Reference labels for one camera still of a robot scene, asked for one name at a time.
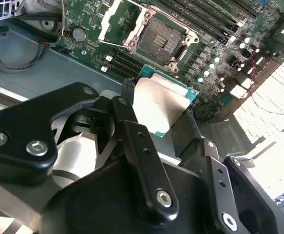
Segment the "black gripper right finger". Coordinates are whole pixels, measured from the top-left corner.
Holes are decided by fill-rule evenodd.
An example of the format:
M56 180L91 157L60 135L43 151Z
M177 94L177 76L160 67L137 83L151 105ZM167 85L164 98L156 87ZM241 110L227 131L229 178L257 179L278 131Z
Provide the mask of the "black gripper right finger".
M283 213L234 157L222 159L188 108L180 118L181 167L197 175L194 218L205 234L281 234Z

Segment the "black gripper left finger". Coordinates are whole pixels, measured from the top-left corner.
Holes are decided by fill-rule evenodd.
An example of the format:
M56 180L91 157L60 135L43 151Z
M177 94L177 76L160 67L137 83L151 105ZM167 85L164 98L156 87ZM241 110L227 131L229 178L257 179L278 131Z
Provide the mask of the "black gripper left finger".
M52 123L93 108L97 101L92 87L77 82L1 110L0 179L30 185L42 182L58 157ZM107 115L123 143L142 213L156 223L173 221L178 200L147 128L137 122L132 105L120 96L112 98Z

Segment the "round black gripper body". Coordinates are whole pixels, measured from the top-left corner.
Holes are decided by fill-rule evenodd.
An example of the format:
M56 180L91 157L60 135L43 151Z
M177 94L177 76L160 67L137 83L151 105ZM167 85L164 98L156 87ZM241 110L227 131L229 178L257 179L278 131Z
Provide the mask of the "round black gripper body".
M123 155L58 192L41 223L44 234L203 234L197 176L164 167L131 105L114 104Z

